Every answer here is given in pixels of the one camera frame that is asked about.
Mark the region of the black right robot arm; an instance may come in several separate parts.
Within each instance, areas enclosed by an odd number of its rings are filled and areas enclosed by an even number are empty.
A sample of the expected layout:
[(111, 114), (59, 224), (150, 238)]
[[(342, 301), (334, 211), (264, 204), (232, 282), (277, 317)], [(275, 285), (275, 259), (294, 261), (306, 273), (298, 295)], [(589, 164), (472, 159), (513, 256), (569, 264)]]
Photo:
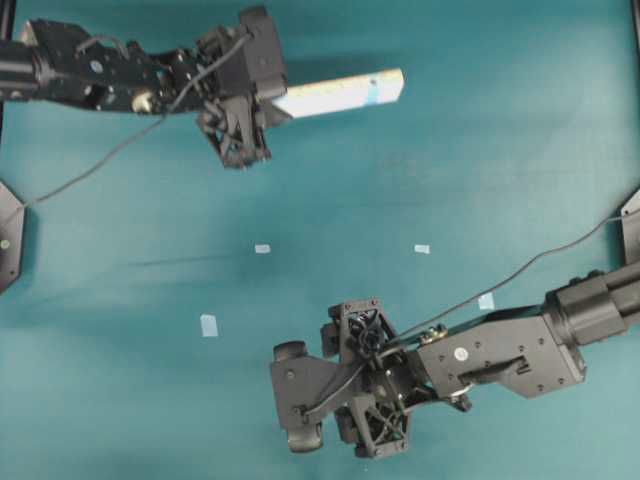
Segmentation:
[(433, 323), (401, 336), (375, 308), (336, 305), (322, 328), (323, 354), (346, 370), (315, 408), (333, 413), (341, 437), (372, 456), (404, 443), (411, 412), (446, 403), (467, 412), (471, 389), (498, 384), (534, 398), (580, 384), (581, 348), (639, 321), (639, 265), (595, 270), (546, 293), (539, 305), (496, 310), (462, 324)]

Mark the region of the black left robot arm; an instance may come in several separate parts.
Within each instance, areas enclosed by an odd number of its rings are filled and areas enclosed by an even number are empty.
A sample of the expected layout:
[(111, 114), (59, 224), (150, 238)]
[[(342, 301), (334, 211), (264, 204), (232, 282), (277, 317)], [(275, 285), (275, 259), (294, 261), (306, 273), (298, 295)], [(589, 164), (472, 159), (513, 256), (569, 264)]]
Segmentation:
[(27, 23), (19, 40), (1, 42), (1, 98), (41, 100), (99, 112), (168, 117), (194, 113), (226, 168), (270, 158), (265, 132), (292, 120), (276, 106), (288, 90), (272, 18), (242, 17), (192, 48), (149, 53), (138, 42), (90, 35), (75, 24)]

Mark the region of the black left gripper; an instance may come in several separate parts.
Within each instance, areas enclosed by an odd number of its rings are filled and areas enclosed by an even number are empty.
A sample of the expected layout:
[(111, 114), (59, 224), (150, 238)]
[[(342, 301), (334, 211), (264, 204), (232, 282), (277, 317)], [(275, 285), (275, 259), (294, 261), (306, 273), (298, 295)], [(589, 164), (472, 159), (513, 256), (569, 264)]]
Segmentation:
[(245, 169), (271, 157), (265, 130), (294, 117), (259, 100), (248, 81), (243, 47), (245, 27), (218, 28), (197, 42), (194, 98), (197, 124), (226, 168)]

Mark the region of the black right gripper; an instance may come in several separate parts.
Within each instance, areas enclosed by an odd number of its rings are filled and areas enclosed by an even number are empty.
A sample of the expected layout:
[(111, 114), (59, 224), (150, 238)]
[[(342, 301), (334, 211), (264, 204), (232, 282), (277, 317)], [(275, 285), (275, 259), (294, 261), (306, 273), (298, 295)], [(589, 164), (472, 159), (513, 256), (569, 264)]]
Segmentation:
[(440, 398), (424, 372), (415, 372), (408, 353), (382, 350), (397, 337), (378, 299), (350, 301), (328, 309), (321, 329), (323, 356), (361, 369), (348, 386), (352, 395), (334, 411), (340, 438), (347, 444), (407, 444), (411, 411), (444, 402), (470, 410), (464, 393)]

